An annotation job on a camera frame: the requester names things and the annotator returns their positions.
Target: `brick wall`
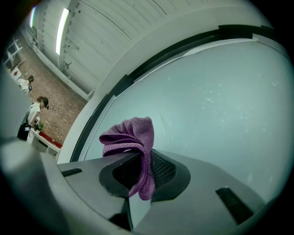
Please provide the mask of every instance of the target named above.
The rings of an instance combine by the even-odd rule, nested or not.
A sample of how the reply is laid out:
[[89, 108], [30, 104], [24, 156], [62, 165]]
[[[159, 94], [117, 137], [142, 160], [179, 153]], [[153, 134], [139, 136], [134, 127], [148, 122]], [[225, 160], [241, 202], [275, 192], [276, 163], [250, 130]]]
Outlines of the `brick wall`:
[[43, 132], [56, 142], [63, 144], [76, 117], [86, 101], [79, 97], [58, 76], [56, 76], [36, 55], [21, 34], [17, 34], [18, 44], [23, 47], [21, 54], [24, 63], [18, 66], [24, 79], [34, 76], [33, 90], [29, 96], [36, 101], [41, 96], [49, 99], [49, 110], [41, 110]]

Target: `black trim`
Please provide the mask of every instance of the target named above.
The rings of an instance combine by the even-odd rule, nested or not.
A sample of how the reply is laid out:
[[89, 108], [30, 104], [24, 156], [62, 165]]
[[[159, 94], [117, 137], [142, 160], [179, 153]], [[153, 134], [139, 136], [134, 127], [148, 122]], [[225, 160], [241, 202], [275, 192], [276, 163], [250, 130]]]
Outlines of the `black trim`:
[[219, 25], [219, 29], [222, 30], [224, 34], [230, 34], [230, 33], [234, 33], [236, 35], [258, 34], [282, 44], [279, 41], [275, 31], [273, 29], [268, 29], [265, 26], [257, 27], [257, 26], [250, 26], [250, 25], [229, 24], [229, 25]]
[[98, 105], [96, 110], [93, 112], [92, 116], [87, 121], [81, 135], [79, 136], [78, 142], [76, 143], [76, 145], [74, 147], [73, 154], [70, 159], [71, 162], [77, 162], [79, 160], [79, 156], [83, 150], [83, 147], [87, 141], [87, 138], [88, 138], [91, 130], [93, 129], [93, 126], [95, 125], [101, 112], [103, 111], [103, 109], [105, 108], [107, 103], [110, 101], [110, 99], [111, 99], [111, 96], [109, 96], [109, 95], [104, 96], [103, 100], [100, 102], [100, 104]]
[[186, 50], [192, 49], [194, 47], [204, 45], [206, 43], [225, 40], [225, 39], [237, 39], [237, 38], [252, 38], [252, 34], [258, 34], [267, 38], [270, 38], [278, 43], [279, 40], [273, 29], [261, 26], [249, 26], [249, 25], [220, 25], [219, 29], [208, 31], [202, 34], [194, 35], [190, 38], [184, 39], [172, 46], [167, 47], [158, 54], [154, 55], [146, 62], [141, 64], [137, 69], [135, 69], [130, 75], [125, 75], [122, 79], [115, 85], [115, 87], [103, 98], [103, 100], [98, 105], [97, 109], [93, 112], [89, 121], [85, 125], [78, 142], [75, 145], [71, 162], [76, 162], [82, 152], [85, 142], [96, 123], [96, 120], [100, 116], [101, 112], [110, 101], [113, 95], [118, 96], [128, 87], [130, 87], [134, 81], [139, 78], [144, 73], [148, 72], [152, 68], [158, 66], [164, 61], [178, 55]]

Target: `white wall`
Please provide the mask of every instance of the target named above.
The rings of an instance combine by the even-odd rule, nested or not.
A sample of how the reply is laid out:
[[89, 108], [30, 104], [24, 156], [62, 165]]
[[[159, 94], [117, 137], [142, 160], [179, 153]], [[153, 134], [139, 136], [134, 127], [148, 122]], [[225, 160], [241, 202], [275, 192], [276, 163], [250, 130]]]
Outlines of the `white wall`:
[[134, 40], [100, 87], [96, 88], [92, 99], [74, 122], [65, 139], [58, 163], [69, 162], [85, 123], [103, 97], [125, 74], [130, 74], [153, 55], [188, 37], [218, 29], [218, 25], [222, 24], [270, 27], [269, 22], [247, 1], [195, 1], [193, 6], [164, 18]]

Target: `white shirt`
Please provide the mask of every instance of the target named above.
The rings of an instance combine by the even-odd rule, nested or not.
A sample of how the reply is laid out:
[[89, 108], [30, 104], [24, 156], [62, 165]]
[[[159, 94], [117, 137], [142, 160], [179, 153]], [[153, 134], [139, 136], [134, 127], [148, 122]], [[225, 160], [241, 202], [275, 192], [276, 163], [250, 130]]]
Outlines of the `white shirt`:
[[40, 112], [40, 103], [36, 102], [29, 107], [28, 121], [32, 119], [36, 112]]
[[29, 92], [29, 88], [28, 88], [29, 81], [28, 80], [24, 80], [24, 79], [20, 78], [16, 81], [16, 83], [21, 86], [21, 89], [24, 91], [25, 94], [27, 94]]

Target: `mesh grille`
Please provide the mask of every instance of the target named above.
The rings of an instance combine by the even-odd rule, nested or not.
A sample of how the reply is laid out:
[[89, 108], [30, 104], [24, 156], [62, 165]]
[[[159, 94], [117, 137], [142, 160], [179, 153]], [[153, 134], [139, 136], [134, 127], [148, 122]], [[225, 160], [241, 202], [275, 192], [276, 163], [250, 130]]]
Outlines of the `mesh grille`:
[[141, 155], [131, 158], [113, 170], [113, 177], [129, 190], [139, 180]]
[[174, 178], [176, 167], [153, 152], [151, 153], [151, 159], [155, 188], [158, 189]]

